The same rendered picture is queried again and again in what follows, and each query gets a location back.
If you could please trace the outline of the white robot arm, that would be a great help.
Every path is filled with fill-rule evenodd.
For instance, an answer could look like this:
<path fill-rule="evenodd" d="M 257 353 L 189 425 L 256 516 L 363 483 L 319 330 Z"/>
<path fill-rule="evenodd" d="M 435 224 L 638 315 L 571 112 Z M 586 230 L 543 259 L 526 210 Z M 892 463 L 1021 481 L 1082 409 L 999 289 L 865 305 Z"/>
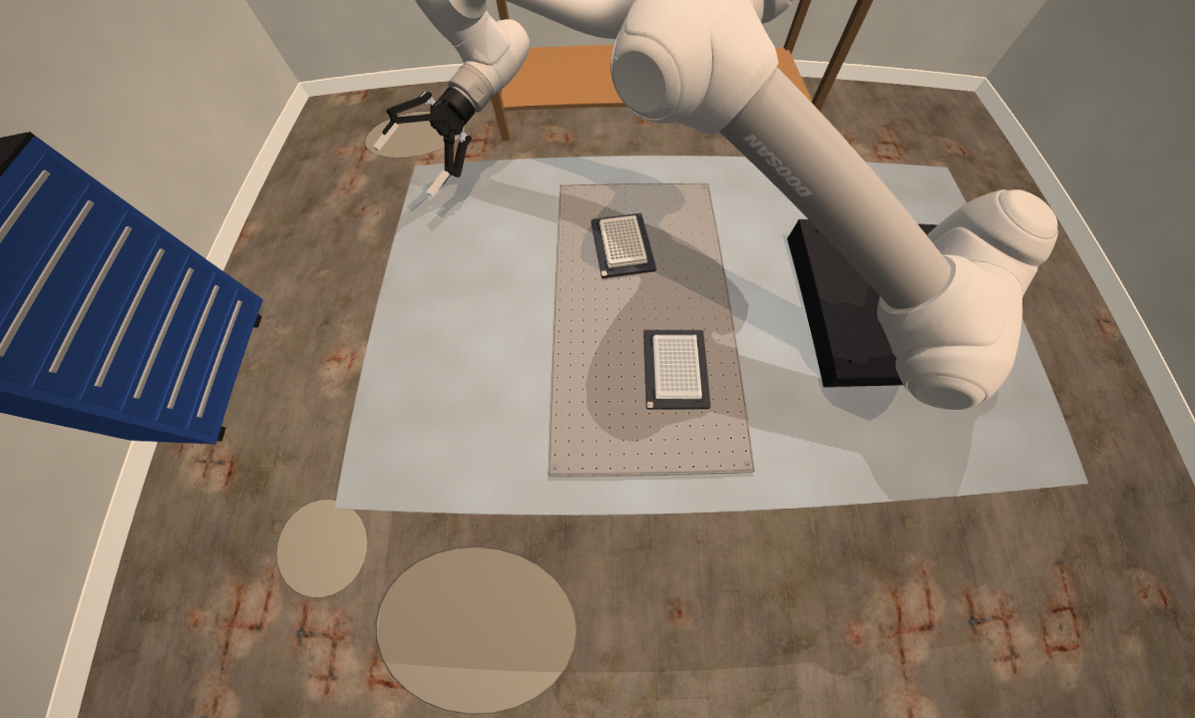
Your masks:
<path fill-rule="evenodd" d="M 448 85 L 479 113 L 528 59 L 528 33 L 494 20 L 489 0 L 415 1 L 464 60 Z M 774 183 L 880 292 L 877 315 L 912 395 L 963 410 L 995 394 L 1015 362 L 1022 297 L 1058 240 L 1043 200 L 987 192 L 924 233 L 777 69 L 762 23 L 792 0 L 505 1 L 615 38 L 612 82 L 636 117 L 721 133 Z"/>

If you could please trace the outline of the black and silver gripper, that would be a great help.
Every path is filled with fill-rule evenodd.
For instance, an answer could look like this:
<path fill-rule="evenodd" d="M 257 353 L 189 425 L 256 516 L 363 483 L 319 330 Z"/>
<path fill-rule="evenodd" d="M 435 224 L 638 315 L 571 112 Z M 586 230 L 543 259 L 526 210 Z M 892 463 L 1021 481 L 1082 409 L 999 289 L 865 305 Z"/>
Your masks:
<path fill-rule="evenodd" d="M 411 108 L 418 108 L 419 105 L 433 105 L 430 108 L 430 113 L 416 115 L 416 117 L 397 117 L 400 111 L 406 111 Z M 451 176 L 459 178 L 464 168 L 464 159 L 467 151 L 468 142 L 473 139 L 465 135 L 464 125 L 467 124 L 467 119 L 473 118 L 474 106 L 473 102 L 468 102 L 467 97 L 461 94 L 456 88 L 447 88 L 445 94 L 439 97 L 439 102 L 434 102 L 433 94 L 430 92 L 423 92 L 416 99 L 410 102 L 402 102 L 400 105 L 394 108 L 388 108 L 386 113 L 390 115 L 391 122 L 386 125 L 382 131 L 382 136 L 373 146 L 373 149 L 380 151 L 384 143 L 391 139 L 397 129 L 398 124 L 425 122 L 425 119 L 433 119 L 430 124 L 439 135 L 445 137 L 445 168 L 441 174 L 433 182 L 433 186 L 425 190 L 427 194 L 434 195 L 435 191 L 441 189 L 441 185 L 451 178 Z M 458 135 L 458 148 L 455 157 L 455 136 Z M 451 139 L 451 140 L 448 140 Z"/>

